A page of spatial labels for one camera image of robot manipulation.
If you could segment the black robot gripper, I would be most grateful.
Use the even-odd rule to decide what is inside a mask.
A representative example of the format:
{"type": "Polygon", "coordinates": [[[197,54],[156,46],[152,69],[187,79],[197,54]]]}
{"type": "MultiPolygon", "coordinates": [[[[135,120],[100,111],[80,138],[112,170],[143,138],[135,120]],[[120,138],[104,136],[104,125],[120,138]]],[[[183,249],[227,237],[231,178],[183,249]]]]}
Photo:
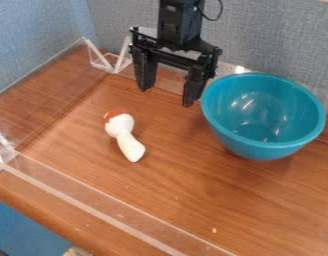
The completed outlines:
{"type": "Polygon", "coordinates": [[[147,91],[153,87],[159,63],[188,70],[183,106],[192,106],[201,96],[208,79],[216,75],[217,61],[223,50],[199,36],[184,44],[177,44],[160,39],[155,28],[135,26],[131,28],[131,33],[129,53],[133,56],[139,89],[147,91]]]}

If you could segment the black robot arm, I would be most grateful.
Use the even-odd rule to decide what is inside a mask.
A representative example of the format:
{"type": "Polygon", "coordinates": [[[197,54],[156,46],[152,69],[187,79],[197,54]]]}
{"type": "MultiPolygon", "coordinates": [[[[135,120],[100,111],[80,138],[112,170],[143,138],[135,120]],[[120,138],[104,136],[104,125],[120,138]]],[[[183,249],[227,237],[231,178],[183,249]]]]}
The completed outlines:
{"type": "Polygon", "coordinates": [[[203,19],[217,21],[204,14],[205,0],[160,0],[157,28],[133,26],[129,53],[137,86],[141,91],[156,83],[157,65],[165,64],[187,71],[183,106],[200,98],[207,81],[216,76],[223,50],[205,42],[201,35],[203,19]]]}

